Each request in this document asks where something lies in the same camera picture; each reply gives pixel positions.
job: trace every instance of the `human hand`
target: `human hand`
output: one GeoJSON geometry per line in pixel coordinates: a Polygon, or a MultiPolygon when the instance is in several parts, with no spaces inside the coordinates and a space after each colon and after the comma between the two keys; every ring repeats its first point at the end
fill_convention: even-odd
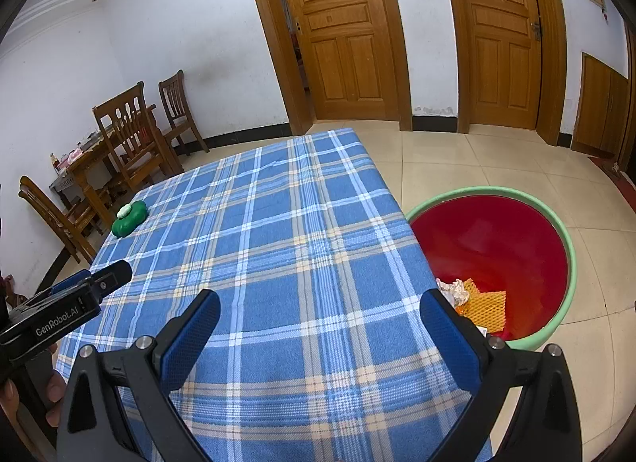
{"type": "MultiPolygon", "coordinates": [[[[49,349],[51,353],[55,353],[55,351],[57,350],[57,344],[53,344],[49,347],[49,349]]],[[[64,396],[65,392],[66,382],[64,381],[62,375],[54,370],[53,375],[51,376],[51,379],[49,380],[47,385],[47,397],[49,398],[49,401],[55,403],[55,406],[47,413],[47,422],[53,427],[57,427],[57,425],[60,423],[60,414],[62,412],[62,397],[64,396]]],[[[4,383],[4,386],[0,388],[0,406],[2,407],[2,410],[4,410],[4,414],[7,416],[7,419],[9,419],[9,422],[18,433],[20,440],[27,448],[29,448],[31,452],[35,453],[36,449],[33,443],[23,431],[17,420],[19,404],[20,396],[18,395],[18,389],[15,387],[14,382],[9,379],[4,383]]]]}

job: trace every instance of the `door handle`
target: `door handle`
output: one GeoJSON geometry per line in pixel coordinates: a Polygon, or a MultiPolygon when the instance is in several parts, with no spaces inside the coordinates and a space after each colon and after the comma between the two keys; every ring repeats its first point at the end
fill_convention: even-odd
{"type": "Polygon", "coordinates": [[[541,23],[539,23],[538,21],[535,23],[532,23],[532,25],[530,25],[530,28],[534,32],[534,40],[540,41],[541,36],[543,34],[543,31],[541,30],[541,23]]]}

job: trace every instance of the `beige floor tile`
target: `beige floor tile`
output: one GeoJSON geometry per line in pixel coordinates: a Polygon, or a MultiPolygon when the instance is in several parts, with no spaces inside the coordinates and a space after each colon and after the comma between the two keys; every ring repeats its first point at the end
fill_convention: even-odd
{"type": "Polygon", "coordinates": [[[471,125],[469,134],[479,134],[481,136],[509,137],[511,139],[522,139],[533,141],[534,143],[544,143],[536,130],[516,129],[512,127],[500,127],[497,125],[471,125]]]}
{"type": "Polygon", "coordinates": [[[609,445],[609,430],[607,429],[590,441],[583,444],[583,462],[591,462],[601,451],[609,445]]]}
{"type": "Polygon", "coordinates": [[[402,132],[376,130],[357,132],[373,162],[402,162],[402,132]]]}
{"type": "Polygon", "coordinates": [[[403,133],[403,161],[479,166],[465,134],[446,132],[403,133]]]}
{"type": "Polygon", "coordinates": [[[399,132],[399,121],[349,120],[342,121],[338,125],[338,128],[346,127],[351,127],[356,133],[378,130],[392,130],[394,132],[399,132]]]}
{"type": "Polygon", "coordinates": [[[60,273],[55,278],[55,283],[59,283],[60,281],[64,281],[66,278],[71,277],[74,274],[77,274],[80,270],[89,269],[90,263],[87,262],[82,256],[79,257],[79,263],[77,263],[73,258],[69,259],[66,262],[66,265],[63,266],[60,273]]]}
{"type": "Polygon", "coordinates": [[[482,166],[541,171],[541,167],[532,155],[534,143],[530,141],[477,134],[468,134],[467,139],[482,166]]]}
{"type": "Polygon", "coordinates": [[[550,145],[532,145],[530,147],[534,160],[545,173],[551,175],[563,175],[578,179],[591,180],[603,184],[611,184],[609,177],[605,176],[594,165],[589,157],[579,152],[562,147],[550,145]]]}
{"type": "Polygon", "coordinates": [[[376,168],[384,179],[396,202],[402,202],[402,163],[401,162],[376,162],[376,168]]]}
{"type": "Polygon", "coordinates": [[[614,187],[612,180],[605,174],[605,172],[603,172],[603,170],[595,165],[587,155],[573,151],[572,159],[578,164],[581,173],[585,175],[587,180],[614,187]]]}
{"type": "Polygon", "coordinates": [[[342,121],[331,121],[331,120],[323,120],[316,121],[311,128],[308,130],[307,134],[316,134],[319,132],[326,132],[327,130],[337,130],[344,127],[342,121]]]}
{"type": "Polygon", "coordinates": [[[615,424],[609,427],[609,444],[612,444],[616,440],[616,437],[618,437],[618,434],[621,433],[621,430],[629,417],[630,415],[627,414],[625,417],[620,418],[615,424]]]}
{"type": "Polygon", "coordinates": [[[636,231],[636,213],[614,184],[597,184],[595,187],[607,203],[607,212],[616,215],[621,230],[636,231]]]}
{"type": "Polygon", "coordinates": [[[599,277],[608,313],[634,306],[636,261],[624,232],[580,229],[594,269],[599,277]]]}
{"type": "Polygon", "coordinates": [[[612,418],[614,357],[607,317],[561,324],[550,342],[563,348],[581,418],[583,442],[606,431],[612,418]]]}
{"type": "Polygon", "coordinates": [[[614,345],[615,394],[612,413],[612,424],[614,424],[629,415],[636,406],[636,385],[634,385],[636,313],[634,308],[610,315],[609,325],[614,345]]]}
{"type": "Polygon", "coordinates": [[[627,240],[627,244],[630,246],[630,250],[636,259],[636,233],[624,232],[623,236],[625,237],[625,240],[627,240]]]}
{"type": "Polygon", "coordinates": [[[208,164],[209,162],[213,162],[216,159],[215,154],[213,153],[216,149],[211,149],[209,154],[205,152],[194,152],[190,155],[180,155],[179,160],[181,161],[181,165],[183,166],[184,171],[194,170],[200,166],[208,164]]]}
{"type": "Polygon", "coordinates": [[[570,310],[568,310],[563,319],[564,324],[607,315],[599,278],[581,233],[575,228],[569,228],[568,232],[574,245],[578,269],[574,298],[572,299],[570,310]]]}
{"type": "Polygon", "coordinates": [[[483,172],[491,186],[505,186],[529,193],[551,208],[566,227],[574,226],[561,197],[544,173],[487,167],[483,168],[483,172]]]}
{"type": "Polygon", "coordinates": [[[576,227],[620,229],[623,220],[608,209],[607,198],[589,180],[548,175],[576,227]]]}
{"type": "Polygon", "coordinates": [[[519,396],[521,395],[521,387],[511,388],[508,391],[508,396],[506,397],[506,401],[504,402],[504,406],[499,413],[499,417],[495,422],[495,426],[492,427],[491,431],[491,445],[493,454],[497,452],[499,449],[499,445],[501,441],[504,439],[504,435],[510,425],[510,419],[513,418],[514,409],[516,407],[517,401],[519,401],[519,396]]]}
{"type": "Polygon", "coordinates": [[[405,162],[402,178],[402,210],[407,213],[416,205],[454,189],[487,186],[479,166],[462,164],[425,164],[405,162]]]}

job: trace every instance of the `crumpled paper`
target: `crumpled paper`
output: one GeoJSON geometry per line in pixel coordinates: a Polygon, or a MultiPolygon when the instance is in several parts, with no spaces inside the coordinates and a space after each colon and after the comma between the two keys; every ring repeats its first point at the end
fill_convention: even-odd
{"type": "Polygon", "coordinates": [[[461,279],[456,279],[455,282],[451,284],[440,281],[440,278],[435,278],[435,281],[438,284],[440,293],[453,308],[456,308],[457,306],[461,306],[462,304],[468,302],[471,294],[469,294],[468,291],[464,289],[463,281],[461,279]]]}

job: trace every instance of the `screw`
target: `screw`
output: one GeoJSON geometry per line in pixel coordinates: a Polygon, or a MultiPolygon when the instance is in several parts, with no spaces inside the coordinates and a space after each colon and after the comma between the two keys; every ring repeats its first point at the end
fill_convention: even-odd
{"type": "Polygon", "coordinates": [[[84,346],[79,350],[79,357],[81,358],[88,358],[91,354],[93,354],[93,346],[84,346]]]}
{"type": "Polygon", "coordinates": [[[550,353],[554,357],[557,357],[557,356],[561,356],[563,354],[563,351],[558,345],[550,344],[548,346],[548,353],[550,353]]]}
{"type": "Polygon", "coordinates": [[[154,338],[149,337],[147,335],[144,335],[142,337],[139,337],[136,341],[135,341],[135,345],[139,348],[139,349],[147,349],[149,348],[152,343],[153,343],[154,338]]]}
{"type": "Polygon", "coordinates": [[[499,337],[491,337],[488,339],[488,345],[494,350],[503,349],[506,343],[499,337]]]}

